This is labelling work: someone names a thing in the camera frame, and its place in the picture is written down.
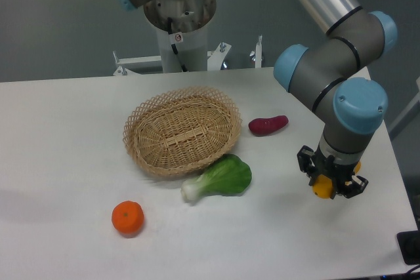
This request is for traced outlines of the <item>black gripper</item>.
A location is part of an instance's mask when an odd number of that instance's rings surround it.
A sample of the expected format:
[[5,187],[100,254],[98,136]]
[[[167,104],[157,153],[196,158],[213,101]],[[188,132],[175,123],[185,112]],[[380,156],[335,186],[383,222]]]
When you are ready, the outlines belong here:
[[337,164],[334,156],[329,155],[328,157],[325,157],[320,149],[315,153],[314,150],[308,146],[303,146],[299,150],[297,160],[301,172],[309,177],[309,186],[313,186],[317,177],[323,174],[332,179],[333,188],[337,192],[337,195],[342,195],[347,199],[363,193],[369,184],[369,181],[366,178],[358,175],[351,175],[354,167],[359,161],[350,165]]

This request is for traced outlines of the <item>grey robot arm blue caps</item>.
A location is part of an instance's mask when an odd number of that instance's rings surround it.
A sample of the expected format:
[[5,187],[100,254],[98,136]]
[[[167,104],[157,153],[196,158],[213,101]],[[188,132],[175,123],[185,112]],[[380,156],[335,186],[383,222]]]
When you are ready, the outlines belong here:
[[[368,181],[356,166],[383,121],[385,90],[357,72],[393,48],[398,31],[380,11],[367,12],[357,0],[299,0],[327,36],[311,50],[285,49],[274,64],[277,82],[324,122],[318,148],[303,147],[300,170],[321,198],[361,194]],[[119,0],[126,10],[143,8],[158,32],[164,72],[207,71],[207,38],[215,0]]]

